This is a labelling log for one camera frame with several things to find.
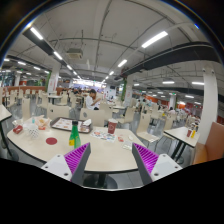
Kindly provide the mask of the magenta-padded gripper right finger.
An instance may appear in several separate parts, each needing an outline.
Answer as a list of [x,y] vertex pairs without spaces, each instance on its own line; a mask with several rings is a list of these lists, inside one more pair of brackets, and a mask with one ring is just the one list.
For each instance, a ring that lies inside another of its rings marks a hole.
[[144,185],[182,169],[169,155],[158,155],[137,143],[132,144],[132,154]]

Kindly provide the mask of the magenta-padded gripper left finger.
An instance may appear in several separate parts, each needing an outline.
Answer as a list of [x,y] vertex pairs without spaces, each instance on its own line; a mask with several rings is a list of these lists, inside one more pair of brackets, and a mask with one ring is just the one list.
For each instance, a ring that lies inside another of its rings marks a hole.
[[91,145],[86,143],[69,153],[56,154],[42,169],[77,185],[82,184],[82,176],[91,153]]

